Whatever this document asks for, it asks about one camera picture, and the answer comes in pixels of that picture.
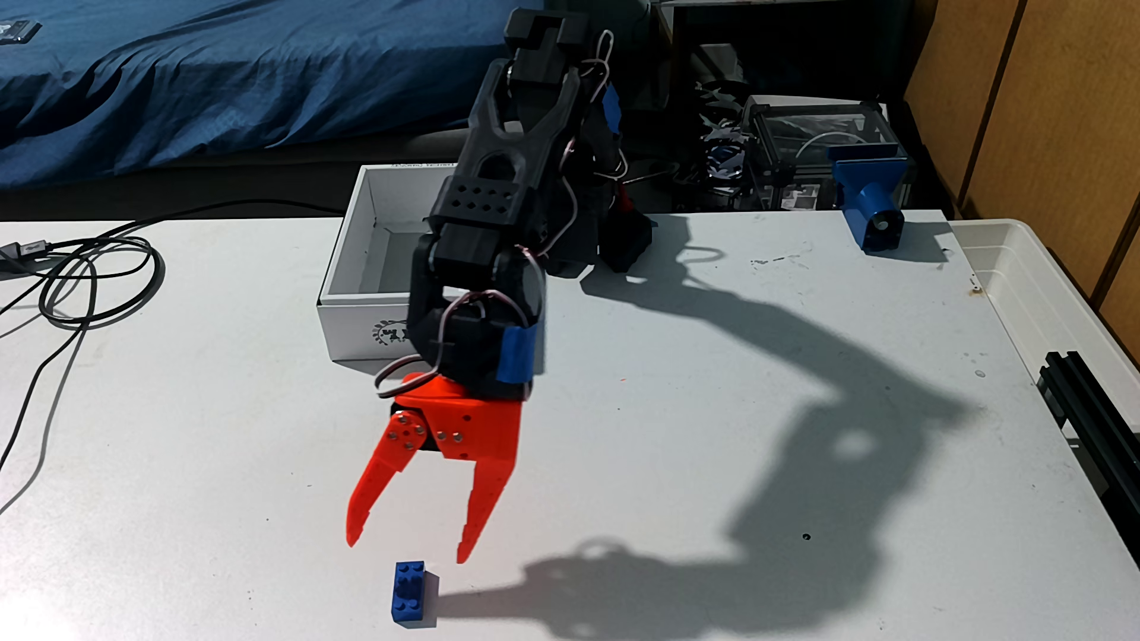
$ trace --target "bed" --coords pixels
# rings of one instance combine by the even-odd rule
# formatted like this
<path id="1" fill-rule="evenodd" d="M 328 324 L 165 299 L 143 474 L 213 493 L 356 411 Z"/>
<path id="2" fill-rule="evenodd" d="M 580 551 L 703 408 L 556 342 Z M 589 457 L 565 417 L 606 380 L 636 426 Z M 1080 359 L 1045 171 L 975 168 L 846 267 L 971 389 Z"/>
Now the bed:
<path id="1" fill-rule="evenodd" d="M 540 0 L 0 0 L 0 189 L 462 125 Z"/>

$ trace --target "printed logo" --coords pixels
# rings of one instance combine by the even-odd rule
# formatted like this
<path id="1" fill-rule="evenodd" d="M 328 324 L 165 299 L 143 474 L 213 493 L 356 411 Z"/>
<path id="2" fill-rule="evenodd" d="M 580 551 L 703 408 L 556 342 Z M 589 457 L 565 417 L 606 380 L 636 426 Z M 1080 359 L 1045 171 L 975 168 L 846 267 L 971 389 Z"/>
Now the printed logo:
<path id="1" fill-rule="evenodd" d="M 408 326 L 404 320 L 381 320 L 373 326 L 372 338 L 380 344 L 408 342 Z"/>

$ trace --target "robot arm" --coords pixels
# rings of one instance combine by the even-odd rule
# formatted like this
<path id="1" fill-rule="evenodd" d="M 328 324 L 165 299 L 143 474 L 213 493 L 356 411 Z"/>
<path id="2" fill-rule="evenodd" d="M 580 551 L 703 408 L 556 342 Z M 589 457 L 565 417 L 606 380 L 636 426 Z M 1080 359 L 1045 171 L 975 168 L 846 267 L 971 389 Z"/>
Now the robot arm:
<path id="1" fill-rule="evenodd" d="M 601 255 L 626 271 L 651 224 L 616 208 L 625 156 L 602 107 L 613 34 L 580 14 L 515 9 L 511 59 L 491 63 L 470 138 L 440 189 L 413 257 L 408 334 L 426 374 L 382 398 L 393 414 L 349 504 L 348 539 L 418 449 L 474 461 L 459 545 L 466 560 L 514 466 L 521 404 L 530 393 L 545 275 L 576 277 Z M 455 300 L 445 287 L 466 290 Z"/>

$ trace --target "wooden wall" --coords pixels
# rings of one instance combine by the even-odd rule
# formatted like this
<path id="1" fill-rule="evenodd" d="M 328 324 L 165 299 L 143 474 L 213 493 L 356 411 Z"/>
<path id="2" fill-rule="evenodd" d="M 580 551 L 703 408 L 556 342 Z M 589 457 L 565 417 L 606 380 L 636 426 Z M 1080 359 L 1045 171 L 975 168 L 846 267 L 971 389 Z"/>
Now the wooden wall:
<path id="1" fill-rule="evenodd" d="M 1140 2 L 1028 0 L 963 210 L 1028 222 L 1091 297 L 1138 194 Z"/>
<path id="2" fill-rule="evenodd" d="M 1140 358 L 1140 0 L 939 0 L 906 99 L 962 214 L 1028 222 Z"/>
<path id="3" fill-rule="evenodd" d="M 940 0 L 906 87 L 938 175 L 958 200 L 1018 0 Z"/>

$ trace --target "box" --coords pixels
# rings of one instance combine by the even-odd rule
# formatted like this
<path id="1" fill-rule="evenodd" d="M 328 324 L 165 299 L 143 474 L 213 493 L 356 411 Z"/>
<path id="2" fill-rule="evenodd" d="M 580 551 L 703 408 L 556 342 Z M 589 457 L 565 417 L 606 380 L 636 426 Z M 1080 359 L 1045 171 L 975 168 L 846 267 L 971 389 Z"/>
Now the box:
<path id="1" fill-rule="evenodd" d="M 317 299 L 333 360 L 415 354 L 406 325 L 412 253 L 454 170 L 454 163 L 360 168 Z"/>
<path id="2" fill-rule="evenodd" d="M 1077 351 L 1124 422 L 1140 432 L 1140 372 L 1033 229 L 1002 219 L 950 225 L 1029 380 L 1036 382 L 1050 351 Z"/>

